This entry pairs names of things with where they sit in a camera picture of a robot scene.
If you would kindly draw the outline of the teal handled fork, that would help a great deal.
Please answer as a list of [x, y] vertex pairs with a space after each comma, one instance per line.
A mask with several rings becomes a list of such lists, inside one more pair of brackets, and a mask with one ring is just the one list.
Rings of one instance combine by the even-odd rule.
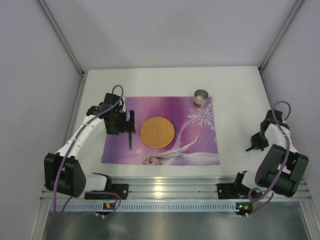
[[133, 149], [133, 144], [132, 144], [132, 133], [128, 133], [128, 144], [129, 144], [129, 150]]

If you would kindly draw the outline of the round wooden plate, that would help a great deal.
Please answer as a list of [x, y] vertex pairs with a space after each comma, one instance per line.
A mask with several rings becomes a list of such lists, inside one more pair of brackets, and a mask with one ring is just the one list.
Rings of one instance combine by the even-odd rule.
[[146, 120], [140, 128], [140, 138], [150, 148], [164, 148], [172, 142], [174, 137], [173, 124], [163, 117], [152, 117]]

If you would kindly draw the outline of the purple printed placemat cloth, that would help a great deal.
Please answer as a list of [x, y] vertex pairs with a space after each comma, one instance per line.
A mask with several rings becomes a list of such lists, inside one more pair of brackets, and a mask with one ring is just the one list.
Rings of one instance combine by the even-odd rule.
[[[220, 164], [212, 99], [203, 108], [194, 106], [191, 96], [127, 97], [125, 105], [134, 110], [136, 133], [106, 136], [101, 158], [104, 164], [216, 166]], [[146, 146], [140, 129], [154, 117], [169, 120], [175, 130], [172, 142], [163, 148]]]

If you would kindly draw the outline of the metal cup with brown sleeve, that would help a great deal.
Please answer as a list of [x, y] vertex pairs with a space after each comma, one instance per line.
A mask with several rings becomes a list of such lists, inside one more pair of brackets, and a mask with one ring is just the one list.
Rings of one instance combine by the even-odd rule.
[[208, 100], [209, 94], [203, 89], [198, 89], [194, 92], [193, 105], [196, 108], [203, 108]]

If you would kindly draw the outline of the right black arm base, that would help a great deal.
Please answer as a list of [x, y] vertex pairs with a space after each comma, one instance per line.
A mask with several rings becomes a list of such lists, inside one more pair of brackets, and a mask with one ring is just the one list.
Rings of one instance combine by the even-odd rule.
[[220, 200], [248, 199], [248, 194], [251, 190], [242, 183], [238, 185], [235, 183], [218, 183], [216, 187]]

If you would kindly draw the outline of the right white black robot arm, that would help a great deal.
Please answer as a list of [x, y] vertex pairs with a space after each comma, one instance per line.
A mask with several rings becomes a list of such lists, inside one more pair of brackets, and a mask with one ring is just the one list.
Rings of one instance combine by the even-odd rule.
[[250, 138], [246, 151], [267, 149], [264, 159], [254, 176], [254, 183], [278, 195], [292, 197], [302, 180], [309, 158], [297, 151], [290, 138], [289, 125], [279, 110], [268, 110], [260, 129]]

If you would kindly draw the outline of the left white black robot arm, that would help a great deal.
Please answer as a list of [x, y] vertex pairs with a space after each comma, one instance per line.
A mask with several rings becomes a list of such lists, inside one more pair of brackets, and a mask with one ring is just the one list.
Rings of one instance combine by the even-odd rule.
[[109, 176], [93, 173], [85, 162], [85, 155], [101, 133], [119, 135], [134, 133], [135, 112], [124, 111], [124, 100], [114, 93], [106, 93], [99, 105], [91, 106], [73, 136], [56, 153], [44, 158], [45, 187], [70, 197], [108, 189]]

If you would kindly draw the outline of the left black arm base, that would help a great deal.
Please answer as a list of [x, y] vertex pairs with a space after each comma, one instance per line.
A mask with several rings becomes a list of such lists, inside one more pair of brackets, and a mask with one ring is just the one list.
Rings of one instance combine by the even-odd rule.
[[91, 191], [84, 195], [85, 200], [126, 200], [129, 194], [128, 184], [113, 183], [103, 191]]

